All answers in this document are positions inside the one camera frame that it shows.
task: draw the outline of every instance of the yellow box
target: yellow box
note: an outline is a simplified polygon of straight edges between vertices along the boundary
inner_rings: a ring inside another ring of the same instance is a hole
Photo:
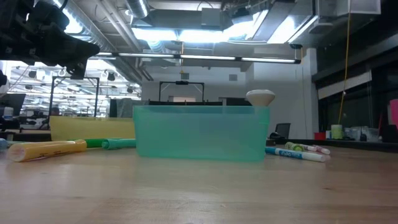
[[[131,118],[81,118],[51,116],[53,141],[69,139],[136,138]]]

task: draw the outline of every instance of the translucent plastic bin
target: translucent plastic bin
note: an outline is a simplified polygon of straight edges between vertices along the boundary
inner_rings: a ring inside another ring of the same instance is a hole
[[[264,159],[267,107],[134,106],[133,118],[140,156]]]

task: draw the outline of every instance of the yellow highlighter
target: yellow highlighter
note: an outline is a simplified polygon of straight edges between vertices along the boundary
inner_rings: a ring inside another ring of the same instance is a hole
[[[31,159],[84,152],[86,149],[87,143],[84,140],[19,143],[8,149],[7,156],[14,162],[24,162]]]

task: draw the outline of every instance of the wooden tabletop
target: wooden tabletop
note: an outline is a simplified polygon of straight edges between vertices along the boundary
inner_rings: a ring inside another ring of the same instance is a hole
[[[327,163],[2,154],[0,223],[397,223],[398,154],[329,148]]]

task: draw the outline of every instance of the computer monitor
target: computer monitor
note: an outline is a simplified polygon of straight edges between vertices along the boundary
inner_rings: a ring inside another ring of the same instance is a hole
[[[14,109],[13,116],[19,116],[22,105],[24,104],[26,94],[5,94],[0,98],[0,110],[4,112],[5,107]]]

